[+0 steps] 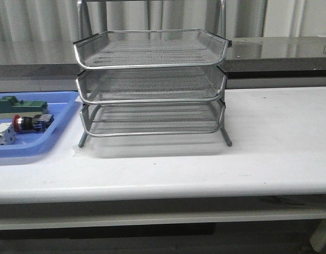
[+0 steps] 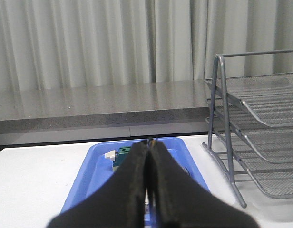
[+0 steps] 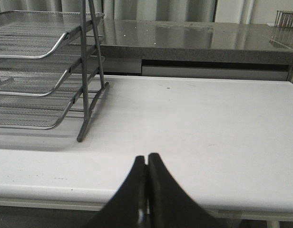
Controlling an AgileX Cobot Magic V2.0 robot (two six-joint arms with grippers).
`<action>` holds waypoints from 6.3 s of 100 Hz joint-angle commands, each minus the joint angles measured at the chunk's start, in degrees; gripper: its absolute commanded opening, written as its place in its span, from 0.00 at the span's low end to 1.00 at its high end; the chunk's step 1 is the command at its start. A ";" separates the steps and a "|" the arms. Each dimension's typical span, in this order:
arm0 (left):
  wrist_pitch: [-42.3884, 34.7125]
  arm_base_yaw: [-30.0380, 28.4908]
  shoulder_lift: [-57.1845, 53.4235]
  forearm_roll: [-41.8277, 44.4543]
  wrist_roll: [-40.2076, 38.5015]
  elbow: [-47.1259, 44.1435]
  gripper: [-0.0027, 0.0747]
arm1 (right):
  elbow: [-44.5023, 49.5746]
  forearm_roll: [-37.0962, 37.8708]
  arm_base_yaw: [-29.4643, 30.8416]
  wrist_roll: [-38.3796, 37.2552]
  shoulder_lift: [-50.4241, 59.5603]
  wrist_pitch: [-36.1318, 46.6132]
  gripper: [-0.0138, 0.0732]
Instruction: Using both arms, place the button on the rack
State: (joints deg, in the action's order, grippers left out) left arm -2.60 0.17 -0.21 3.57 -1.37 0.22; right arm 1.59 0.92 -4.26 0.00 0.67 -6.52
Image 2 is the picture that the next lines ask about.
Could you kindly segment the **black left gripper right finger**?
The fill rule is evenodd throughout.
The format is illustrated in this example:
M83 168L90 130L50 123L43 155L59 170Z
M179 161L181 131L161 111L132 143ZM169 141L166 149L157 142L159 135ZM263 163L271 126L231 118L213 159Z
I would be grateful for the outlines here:
M178 165L165 145L148 149L148 194L158 228L256 228L248 214L201 187Z

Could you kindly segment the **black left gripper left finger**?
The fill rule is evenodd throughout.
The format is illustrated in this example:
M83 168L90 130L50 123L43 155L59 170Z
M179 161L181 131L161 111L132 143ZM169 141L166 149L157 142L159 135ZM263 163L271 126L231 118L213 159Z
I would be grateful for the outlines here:
M142 228L147 145L132 144L119 168L93 194L51 220L49 228Z

